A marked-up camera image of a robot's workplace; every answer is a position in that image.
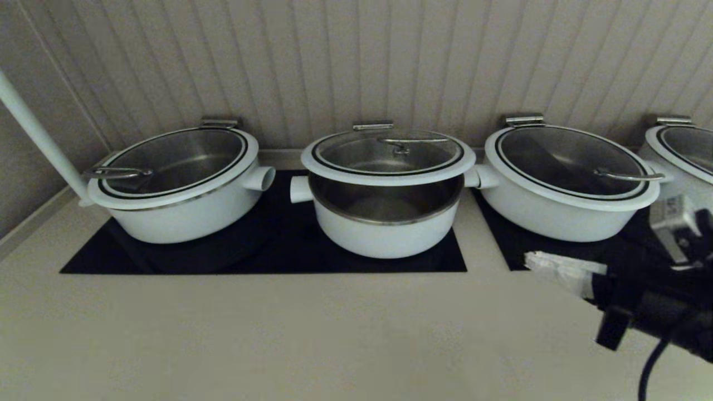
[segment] black cable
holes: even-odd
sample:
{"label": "black cable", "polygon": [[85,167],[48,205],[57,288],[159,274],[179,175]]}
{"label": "black cable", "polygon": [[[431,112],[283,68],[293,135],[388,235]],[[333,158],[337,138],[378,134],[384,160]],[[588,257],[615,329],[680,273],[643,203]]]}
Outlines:
{"label": "black cable", "polygon": [[669,330],[666,335],[661,337],[661,340],[656,345],[656,348],[654,348],[651,355],[649,355],[649,359],[646,360],[644,369],[641,371],[641,376],[639,378],[639,401],[646,401],[646,388],[649,385],[649,376],[651,375],[651,371],[654,369],[656,361],[659,360],[659,357],[671,343],[683,324],[694,316],[696,312],[696,308],[693,307],[684,310],[676,322],[672,325],[671,330]]}

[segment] pot lid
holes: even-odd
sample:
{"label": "pot lid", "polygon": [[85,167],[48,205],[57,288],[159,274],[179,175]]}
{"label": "pot lid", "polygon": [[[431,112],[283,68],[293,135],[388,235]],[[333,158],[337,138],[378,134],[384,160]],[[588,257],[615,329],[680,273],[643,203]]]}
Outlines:
{"label": "pot lid", "polygon": [[442,133],[415,129],[365,129],[315,141],[302,152],[311,172],[368,186],[411,186],[464,173],[476,162],[473,150]]}
{"label": "pot lid", "polygon": [[584,131],[549,125],[509,128],[497,138],[498,157],[520,176],[559,193],[595,200],[622,200],[643,193],[648,183],[603,176],[644,176],[631,152]]}
{"label": "pot lid", "polygon": [[170,205],[225,185],[256,157],[257,141],[237,129],[199,127],[173,131],[137,143],[95,169],[141,169],[150,170],[150,174],[93,178],[89,195],[99,205],[122,210]]}
{"label": "pot lid", "polygon": [[713,175],[713,131],[694,126],[668,126],[658,140],[689,167]]}

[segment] white pole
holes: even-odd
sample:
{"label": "white pole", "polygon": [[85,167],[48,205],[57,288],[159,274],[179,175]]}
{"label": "white pole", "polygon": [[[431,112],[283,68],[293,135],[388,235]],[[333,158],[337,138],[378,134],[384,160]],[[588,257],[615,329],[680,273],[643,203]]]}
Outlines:
{"label": "white pole", "polygon": [[32,114],[30,108],[22,100],[20,94],[17,93],[2,70],[0,70],[0,100],[25,130],[27,136],[37,145],[62,178],[67,181],[67,184],[74,189],[74,192],[81,199],[79,204],[82,206],[93,204],[87,196],[86,183],[79,175],[79,172],[77,172],[67,156],[62,153],[59,146],[54,143],[42,124],[37,120],[37,117]]}

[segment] countertop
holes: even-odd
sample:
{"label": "countertop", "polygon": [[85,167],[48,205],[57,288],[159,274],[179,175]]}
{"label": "countertop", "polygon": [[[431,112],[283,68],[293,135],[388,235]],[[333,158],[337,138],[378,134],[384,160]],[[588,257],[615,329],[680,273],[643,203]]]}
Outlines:
{"label": "countertop", "polygon": [[[2,400],[634,400],[656,339],[510,272],[470,191],[467,273],[97,276],[58,271],[107,219],[74,200],[0,263]],[[670,347],[650,400],[710,400]]]}

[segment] white rim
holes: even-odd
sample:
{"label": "white rim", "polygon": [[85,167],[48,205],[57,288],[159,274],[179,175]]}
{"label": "white rim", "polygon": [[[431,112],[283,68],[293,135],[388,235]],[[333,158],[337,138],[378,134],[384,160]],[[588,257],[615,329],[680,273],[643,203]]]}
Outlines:
{"label": "white rim", "polygon": [[[126,152],[137,148],[141,146],[142,144],[152,141],[154,139],[160,138],[162,136],[166,135],[172,135],[180,132],[185,132],[185,131],[194,131],[195,129],[199,128],[189,128],[189,129],[183,129],[179,131],[172,131],[169,133],[164,133],[158,136],[154,136],[152,138],[146,139],[145,141],[141,141],[135,145],[132,145],[123,151],[117,153],[116,155],[112,156],[109,158],[102,166],[108,166],[113,162],[115,159],[118,157],[122,156]],[[118,209],[118,210],[139,210],[139,209],[148,209],[148,208],[159,208],[161,206],[166,206],[166,205],[171,205],[174,203],[179,203],[183,201],[187,201],[192,198],[196,198],[198,196],[201,196],[205,193],[208,193],[210,191],[215,190],[216,188],[219,188],[221,186],[224,186],[225,184],[229,183],[230,181],[234,180],[236,177],[238,177],[242,172],[247,170],[250,165],[252,165],[253,161],[255,161],[257,157],[257,151],[258,151],[258,144],[257,140],[250,134],[237,130],[237,129],[227,129],[227,128],[211,128],[211,129],[226,129],[227,131],[233,131],[235,133],[238,133],[242,136],[242,138],[245,140],[245,143],[243,144],[243,149],[242,152],[235,157],[233,160],[240,159],[236,164],[232,166],[227,166],[223,168],[222,170],[218,171],[217,173],[211,175],[210,177],[205,178],[204,180],[199,181],[200,184],[195,185],[191,184],[190,186],[185,187],[185,189],[181,188],[176,188],[171,191],[165,191],[163,193],[168,193],[165,195],[162,195],[163,193],[156,193],[152,194],[151,198],[137,198],[137,197],[145,197],[145,195],[135,195],[135,194],[127,194],[127,193],[122,193],[119,191],[116,191],[112,189],[111,187],[108,187],[108,192],[104,192],[101,190],[99,186],[99,180],[92,178],[89,180],[88,184],[88,194],[89,198],[97,203],[98,205],[104,206],[105,208],[111,208],[111,209]]]}
{"label": "white rim", "polygon": [[[610,141],[606,138],[603,138],[601,136],[588,133],[585,131],[579,131],[575,130],[572,128],[567,128],[567,127],[559,127],[559,126],[547,126],[551,128],[561,128],[561,129],[566,129],[569,131],[574,131],[578,133],[584,133],[589,136],[596,137],[598,139],[601,139],[603,141],[606,141],[613,146],[616,146],[620,150],[626,152],[626,154],[633,158],[635,161],[637,161],[645,170],[646,174],[653,174],[654,171],[644,162],[636,156],[634,153],[630,152],[623,146],[619,145],[616,142]],[[498,138],[500,138],[502,135],[506,134],[507,132],[510,132],[512,130],[515,130],[517,128],[504,128],[502,130],[499,130],[495,132],[493,135],[490,135],[488,137],[488,140],[486,141],[486,158],[488,159],[488,162],[496,169],[498,170],[501,174],[503,174],[506,178],[510,179],[514,183],[518,184],[519,186],[523,187],[524,189],[537,193],[540,196],[544,196],[545,198],[552,199],[553,201],[557,201],[559,203],[564,203],[566,205],[572,205],[572,206],[577,206],[580,208],[587,208],[591,210],[609,210],[609,211],[627,211],[627,210],[637,210],[641,208],[645,208],[646,206],[650,205],[653,203],[656,198],[659,195],[660,191],[660,186],[659,183],[653,181],[649,182],[648,186],[645,191],[643,191],[641,194],[638,196],[633,196],[628,199],[617,199],[621,196],[626,196],[626,195],[634,195],[636,192],[641,191],[642,185],[637,186],[636,189],[633,191],[627,192],[626,194],[620,194],[616,196],[590,196],[589,194],[582,194],[586,197],[583,196],[578,196],[576,195],[576,192],[573,191],[567,191],[562,188],[558,188],[556,191],[549,188],[549,184],[541,182],[539,180],[536,180],[522,171],[519,171],[517,168],[511,166],[508,163],[505,163],[500,156],[498,155],[496,144],[498,142]]]}
{"label": "white rim", "polygon": [[459,174],[465,173],[476,163],[476,154],[475,152],[473,152],[473,149],[471,149],[463,141],[453,138],[452,136],[444,135],[442,133],[439,133],[439,135],[452,140],[463,149],[463,155],[459,160],[457,160],[455,163],[451,163],[449,166],[434,171],[428,169],[425,173],[419,173],[418,171],[414,171],[409,173],[408,175],[399,176],[385,176],[379,175],[378,173],[369,175],[365,173],[343,171],[342,168],[340,168],[339,166],[329,166],[327,164],[320,163],[314,158],[312,152],[314,150],[314,147],[318,143],[326,140],[327,138],[331,138],[332,136],[342,134],[343,133],[335,133],[330,136],[325,136],[324,138],[321,138],[307,146],[302,151],[302,165],[304,165],[307,170],[317,174],[318,176],[329,178],[330,180],[335,180],[342,183],[350,183],[363,186],[414,186],[419,184],[435,183],[446,180],[448,178],[455,177]]}
{"label": "white rim", "polygon": [[[713,184],[713,176],[711,174],[706,173],[705,171],[699,169],[698,167],[692,166],[691,164],[689,164],[689,162],[687,160],[685,160],[685,158],[683,156],[679,156],[677,153],[672,152],[662,142],[662,139],[659,138],[659,132],[666,128],[670,128],[670,127],[669,126],[656,126],[653,128],[649,128],[646,131],[646,143],[648,143],[649,146],[651,146],[651,149],[653,149],[654,152],[658,153],[659,156],[666,159],[666,161],[668,161],[669,163],[680,168],[681,170],[685,171],[686,173],[691,174],[692,176],[698,177],[709,184]],[[698,127],[685,127],[685,128],[700,129]]]}

